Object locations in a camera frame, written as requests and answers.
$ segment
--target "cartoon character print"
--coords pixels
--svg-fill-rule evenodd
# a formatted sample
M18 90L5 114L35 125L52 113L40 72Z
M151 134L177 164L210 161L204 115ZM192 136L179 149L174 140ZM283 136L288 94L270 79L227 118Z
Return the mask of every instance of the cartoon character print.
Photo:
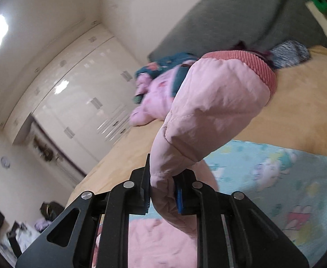
M305 244L312 239L313 230L319 227L313 227L309 219L311 217L312 207L310 205L297 205L293 211L288 213L287 224L283 233L296 245Z
M290 150L282 150L271 154L263 163L253 170L254 180L257 181L257 191L274 186L282 174L289 174L296 161L296 154Z

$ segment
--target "white wardrobe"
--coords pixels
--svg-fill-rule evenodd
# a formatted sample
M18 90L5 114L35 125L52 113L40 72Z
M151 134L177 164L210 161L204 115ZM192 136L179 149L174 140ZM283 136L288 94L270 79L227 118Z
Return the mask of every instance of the white wardrobe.
M96 43L95 49L57 78L31 111L55 145L86 174L128 131L135 108L134 73L141 67L116 37Z

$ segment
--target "pink padded clothing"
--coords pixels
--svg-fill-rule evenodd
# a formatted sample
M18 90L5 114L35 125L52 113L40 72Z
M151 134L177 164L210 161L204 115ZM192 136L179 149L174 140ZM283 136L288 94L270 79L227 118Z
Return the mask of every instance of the pink padded clothing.
M238 135L276 90L274 72L254 54L243 52L210 53L190 68L152 145L153 205L193 237L195 216L178 214L172 176L191 168L198 180L217 188L203 158Z

